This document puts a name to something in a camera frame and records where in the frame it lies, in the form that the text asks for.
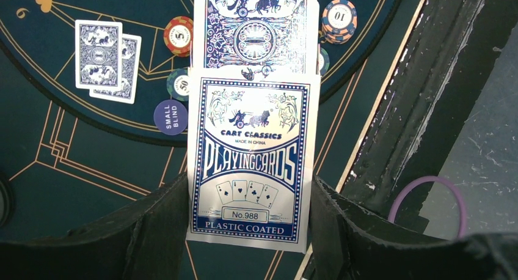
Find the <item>red chip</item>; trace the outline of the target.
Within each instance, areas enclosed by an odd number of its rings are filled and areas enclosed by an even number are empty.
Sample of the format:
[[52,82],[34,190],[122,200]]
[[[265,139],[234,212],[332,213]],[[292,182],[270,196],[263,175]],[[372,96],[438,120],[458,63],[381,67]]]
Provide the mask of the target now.
[[193,20],[187,16],[172,18],[166,25],[163,39],[166,47],[176,56],[187,57],[191,53]]

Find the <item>purple white poker chip stack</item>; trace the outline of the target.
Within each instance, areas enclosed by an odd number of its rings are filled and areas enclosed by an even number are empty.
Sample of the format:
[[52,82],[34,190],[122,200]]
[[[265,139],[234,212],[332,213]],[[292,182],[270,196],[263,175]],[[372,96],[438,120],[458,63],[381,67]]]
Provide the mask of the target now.
[[333,0],[323,9],[321,25],[324,38],[333,44],[344,44],[357,29],[357,10],[348,0]]

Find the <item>card sliding from deck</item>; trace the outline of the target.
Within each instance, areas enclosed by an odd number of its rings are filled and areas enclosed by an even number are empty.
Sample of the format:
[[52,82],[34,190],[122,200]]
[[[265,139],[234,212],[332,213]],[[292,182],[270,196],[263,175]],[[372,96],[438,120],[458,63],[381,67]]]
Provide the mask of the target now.
[[191,65],[247,80],[315,74],[318,0],[194,0]]

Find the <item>blue playing card deck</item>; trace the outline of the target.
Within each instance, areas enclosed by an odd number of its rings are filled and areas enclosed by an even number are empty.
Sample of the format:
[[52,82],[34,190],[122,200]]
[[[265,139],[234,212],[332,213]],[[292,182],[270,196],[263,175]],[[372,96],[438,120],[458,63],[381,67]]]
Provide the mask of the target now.
[[321,77],[189,76],[186,238],[305,253]]

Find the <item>dealt card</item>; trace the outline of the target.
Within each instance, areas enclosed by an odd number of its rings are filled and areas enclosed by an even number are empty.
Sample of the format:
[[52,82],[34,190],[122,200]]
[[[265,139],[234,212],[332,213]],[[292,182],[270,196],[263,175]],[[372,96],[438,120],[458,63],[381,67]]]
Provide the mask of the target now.
[[122,88],[122,24],[75,21],[75,86],[116,91]]

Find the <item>green poker chip stack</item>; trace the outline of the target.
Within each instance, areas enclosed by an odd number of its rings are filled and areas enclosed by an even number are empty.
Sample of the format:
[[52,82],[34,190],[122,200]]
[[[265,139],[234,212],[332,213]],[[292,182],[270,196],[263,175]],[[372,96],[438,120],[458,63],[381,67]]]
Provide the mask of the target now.
[[328,52],[323,47],[319,48],[318,64],[319,73],[321,76],[324,76],[330,67],[330,58]]

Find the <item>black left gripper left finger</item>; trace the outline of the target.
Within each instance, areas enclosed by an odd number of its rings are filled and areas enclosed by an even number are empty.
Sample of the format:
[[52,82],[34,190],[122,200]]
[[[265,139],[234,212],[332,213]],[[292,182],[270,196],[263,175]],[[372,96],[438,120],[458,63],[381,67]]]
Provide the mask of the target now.
[[183,173],[64,237],[1,243],[1,278],[177,279],[188,207]]

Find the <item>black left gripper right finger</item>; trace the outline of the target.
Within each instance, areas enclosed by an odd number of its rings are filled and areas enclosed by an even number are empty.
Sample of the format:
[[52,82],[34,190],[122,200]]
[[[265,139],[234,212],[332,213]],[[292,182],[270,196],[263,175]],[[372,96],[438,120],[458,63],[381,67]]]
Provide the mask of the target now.
[[316,279],[517,278],[517,234],[429,237],[388,222],[319,177],[310,229]]

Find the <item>blue small blind button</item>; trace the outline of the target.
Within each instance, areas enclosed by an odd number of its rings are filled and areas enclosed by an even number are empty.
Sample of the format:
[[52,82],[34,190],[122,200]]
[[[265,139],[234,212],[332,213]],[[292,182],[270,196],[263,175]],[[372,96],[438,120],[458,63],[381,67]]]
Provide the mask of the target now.
[[153,120],[161,133],[175,136],[187,129],[188,110],[177,100],[164,100],[156,106]]

